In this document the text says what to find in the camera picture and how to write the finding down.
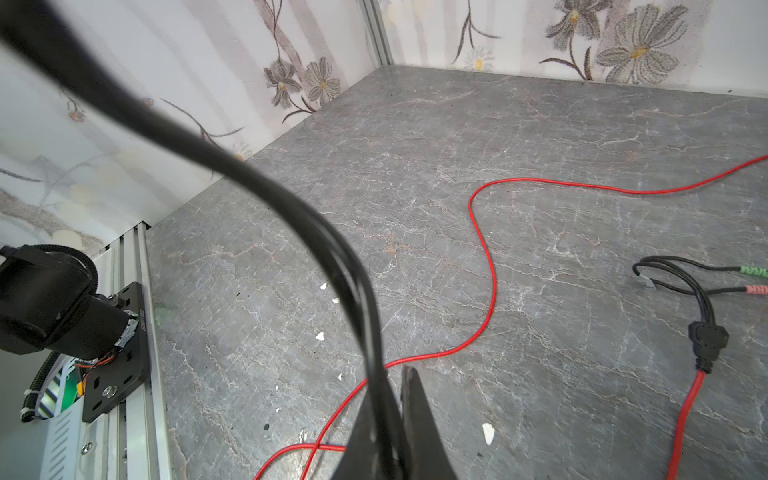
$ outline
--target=red cable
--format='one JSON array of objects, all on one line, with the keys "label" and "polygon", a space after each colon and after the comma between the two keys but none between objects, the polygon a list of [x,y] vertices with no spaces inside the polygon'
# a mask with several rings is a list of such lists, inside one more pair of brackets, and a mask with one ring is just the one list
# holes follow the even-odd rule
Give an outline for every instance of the red cable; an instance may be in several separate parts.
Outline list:
[{"label": "red cable", "polygon": [[696,395],[699,394],[705,375],[706,373],[701,370],[696,372],[694,384],[690,387],[688,397],[683,404],[683,409],[680,410],[680,416],[677,417],[677,427],[674,431],[674,447],[672,448],[670,467],[667,470],[667,480],[674,480],[675,477],[677,477],[677,466],[680,464],[680,454],[683,453],[683,430],[685,429],[685,421],[688,419],[690,408],[694,406],[694,400],[696,400]]},{"label": "red cable", "polygon": [[[719,180],[720,178],[727,177],[728,175],[731,175],[743,168],[749,167],[752,164],[756,164],[758,162],[764,161],[768,159],[768,155],[764,155],[762,157],[754,158],[750,161],[744,162],[741,165],[738,165],[734,168],[731,168],[728,171],[723,172],[722,174],[715,175],[714,177],[707,178],[706,180],[702,180],[701,182],[698,182],[693,185],[687,185],[685,187],[678,187],[678,188],[670,188],[667,190],[628,190],[626,188],[619,188],[619,187],[609,187],[607,185],[597,185],[597,184],[579,184],[575,182],[566,182],[562,180],[549,180],[547,178],[535,178],[535,177],[518,177],[518,178],[505,178],[503,180],[494,180],[492,182],[488,182],[487,184],[481,186],[475,192],[470,196],[469,202],[467,203],[467,209],[469,210],[469,218],[472,220],[472,225],[475,227],[475,232],[478,234],[478,238],[480,239],[480,244],[482,245],[483,250],[485,251],[485,258],[488,259],[488,267],[491,269],[491,282],[492,282],[492,291],[491,291],[491,304],[488,307],[488,313],[485,315],[485,321],[483,321],[482,325],[480,325],[480,328],[469,337],[464,343],[462,343],[459,346],[456,346],[452,349],[446,350],[444,352],[436,352],[436,353],[427,353],[424,355],[416,355],[416,356],[409,356],[403,359],[394,360],[390,363],[387,363],[385,365],[386,368],[393,367],[395,365],[400,365],[401,363],[407,363],[407,362],[415,362],[417,360],[427,360],[427,359],[436,359],[442,356],[448,356],[452,355],[460,350],[465,349],[467,346],[469,346],[470,343],[477,340],[477,338],[485,331],[485,328],[488,327],[488,322],[491,321],[491,316],[493,315],[493,310],[496,305],[496,269],[493,265],[493,259],[491,258],[491,251],[488,249],[488,245],[485,243],[485,238],[482,236],[482,232],[480,231],[480,226],[478,226],[477,220],[475,219],[475,214],[472,212],[472,201],[475,199],[477,194],[479,194],[484,188],[490,187],[491,185],[496,184],[506,184],[509,182],[520,182],[520,181],[529,181],[529,182],[538,182],[543,184],[555,184],[555,185],[565,185],[567,187],[583,187],[583,188],[591,188],[596,190],[610,190],[614,192],[619,192],[621,194],[629,194],[629,195],[663,195],[663,194],[674,194],[676,192],[682,192],[685,190],[692,190],[697,187],[701,187],[702,185],[709,184],[711,182],[714,182],[715,180]],[[349,396],[344,399],[342,404],[339,406],[338,409],[331,415],[331,418],[328,420],[326,425],[323,427],[323,430],[320,432],[320,435],[318,435],[317,440],[315,441],[315,444],[312,446],[312,451],[310,452],[309,458],[306,460],[306,466],[304,467],[304,471],[301,474],[301,480],[305,480],[307,473],[310,470],[310,466],[312,464],[312,460],[315,457],[315,453],[317,453],[318,449],[321,449],[323,446],[333,446],[334,448],[338,448],[335,445],[321,445],[320,442],[323,440],[323,436],[325,436],[326,432],[328,432],[328,429],[333,425],[333,423],[336,421],[336,418],[339,417],[341,412],[346,408],[346,406],[349,404],[349,402],[352,401],[352,399],[359,393],[360,390],[366,385],[366,380],[363,380],[353,391],[349,394]],[[253,480],[260,480],[261,475],[266,471],[266,469],[270,466],[270,464],[280,455],[286,452],[290,452],[292,450],[297,449],[305,449],[308,447],[302,447],[302,446],[296,446],[293,445],[292,447],[286,447],[286,449],[280,450],[275,455],[272,455],[269,460],[266,461],[263,467],[261,467],[261,470],[256,474],[256,476],[253,478]]]}]

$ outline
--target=gray tabletop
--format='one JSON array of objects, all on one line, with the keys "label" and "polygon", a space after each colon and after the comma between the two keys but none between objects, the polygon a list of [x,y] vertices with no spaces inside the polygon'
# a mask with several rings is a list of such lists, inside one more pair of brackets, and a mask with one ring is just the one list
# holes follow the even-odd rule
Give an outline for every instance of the gray tabletop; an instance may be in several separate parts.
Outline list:
[{"label": "gray tabletop", "polygon": [[[458,345],[485,317],[490,273],[466,210],[475,188],[520,176],[691,184],[768,153],[767,125],[764,99],[380,68],[250,164],[349,239],[395,359]],[[699,313],[692,297],[644,289],[631,265],[673,254],[768,266],[766,177],[768,163],[659,197],[480,193],[495,315],[467,350],[413,364],[458,477],[664,478]],[[363,378],[336,295],[285,224],[226,180],[147,236],[178,478],[252,478],[276,450],[313,441]],[[691,273],[705,287],[760,283]],[[678,478],[766,478],[768,300],[712,301],[730,343],[688,420]],[[399,367],[390,378],[399,385]],[[346,441],[358,404],[327,441]],[[298,478],[306,456],[265,478]],[[314,478],[338,459],[322,454]]]}]

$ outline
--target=white debris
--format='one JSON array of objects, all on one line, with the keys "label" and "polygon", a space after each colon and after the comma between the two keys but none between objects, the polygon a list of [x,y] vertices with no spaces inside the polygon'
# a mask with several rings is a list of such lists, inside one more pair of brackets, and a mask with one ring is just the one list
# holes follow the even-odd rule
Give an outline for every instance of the white debris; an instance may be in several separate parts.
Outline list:
[{"label": "white debris", "polygon": [[490,423],[483,423],[482,432],[485,434],[485,443],[491,445],[491,442],[493,442],[493,435],[496,435],[496,429],[494,429],[493,425]]}]

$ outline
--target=metal bolt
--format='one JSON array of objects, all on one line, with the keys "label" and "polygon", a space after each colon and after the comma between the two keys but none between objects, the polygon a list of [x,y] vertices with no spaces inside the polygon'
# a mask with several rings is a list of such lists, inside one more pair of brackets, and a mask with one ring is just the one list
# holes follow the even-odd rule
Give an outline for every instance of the metal bolt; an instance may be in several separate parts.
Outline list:
[{"label": "metal bolt", "polygon": [[108,399],[111,399],[112,397],[114,397],[114,394],[117,392],[118,392],[118,386],[110,385],[109,387],[104,389],[101,395],[107,397]]}]

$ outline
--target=yellow flower center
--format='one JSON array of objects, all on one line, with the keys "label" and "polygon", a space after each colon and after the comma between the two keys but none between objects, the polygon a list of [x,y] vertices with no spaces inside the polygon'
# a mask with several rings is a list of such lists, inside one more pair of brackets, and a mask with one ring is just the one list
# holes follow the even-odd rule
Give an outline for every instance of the yellow flower center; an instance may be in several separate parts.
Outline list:
[{"label": "yellow flower center", "polygon": [[648,48],[648,47],[637,47],[632,52],[632,55],[630,55],[630,58],[640,58],[643,55],[645,55],[646,53],[648,53],[649,50],[650,50],[650,48]]}]

